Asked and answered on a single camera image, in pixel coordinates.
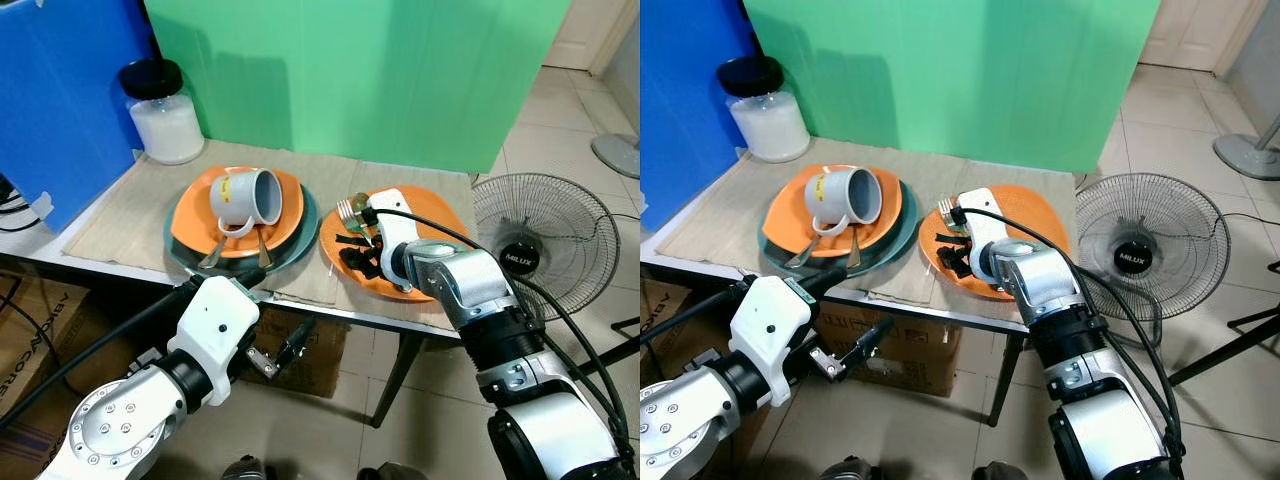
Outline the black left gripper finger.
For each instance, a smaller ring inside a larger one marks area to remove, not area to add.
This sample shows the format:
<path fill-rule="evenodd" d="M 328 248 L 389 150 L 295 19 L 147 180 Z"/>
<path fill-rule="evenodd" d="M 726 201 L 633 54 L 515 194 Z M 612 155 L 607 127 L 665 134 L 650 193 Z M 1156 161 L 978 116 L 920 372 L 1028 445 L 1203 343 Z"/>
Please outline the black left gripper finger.
<path fill-rule="evenodd" d="M 314 333 L 315 326 L 315 319 L 306 319 L 284 339 L 278 352 L 279 369 L 287 369 L 305 355 L 307 340 Z"/>
<path fill-rule="evenodd" d="M 892 330 L 895 320 L 892 317 L 886 317 L 879 321 L 872 329 L 861 334 L 852 344 L 851 349 L 846 353 L 846 366 L 858 367 L 864 365 L 869 358 L 876 355 L 876 349 L 884 339 L 884 337 Z"/>

